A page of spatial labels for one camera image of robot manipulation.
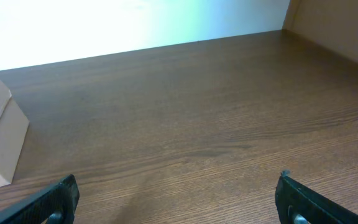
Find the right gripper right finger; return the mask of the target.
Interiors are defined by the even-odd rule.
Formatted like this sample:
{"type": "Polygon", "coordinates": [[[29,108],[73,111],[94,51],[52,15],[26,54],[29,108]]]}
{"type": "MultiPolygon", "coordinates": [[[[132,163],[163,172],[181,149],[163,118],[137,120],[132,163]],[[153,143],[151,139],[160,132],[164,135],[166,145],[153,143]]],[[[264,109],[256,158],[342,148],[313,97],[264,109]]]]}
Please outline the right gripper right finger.
{"type": "Polygon", "coordinates": [[[353,224],[358,215],[289,177],[283,170],[275,191],[275,205],[281,223],[353,224]]]}

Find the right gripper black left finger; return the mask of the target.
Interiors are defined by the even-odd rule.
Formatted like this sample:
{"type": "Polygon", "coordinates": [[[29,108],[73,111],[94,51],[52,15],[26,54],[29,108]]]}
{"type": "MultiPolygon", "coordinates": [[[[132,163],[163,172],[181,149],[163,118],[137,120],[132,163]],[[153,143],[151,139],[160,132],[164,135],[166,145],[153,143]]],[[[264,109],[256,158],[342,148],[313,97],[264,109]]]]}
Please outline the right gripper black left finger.
{"type": "Polygon", "coordinates": [[[79,198],[75,176],[70,174],[0,211],[0,224],[72,224],[79,198]]]}

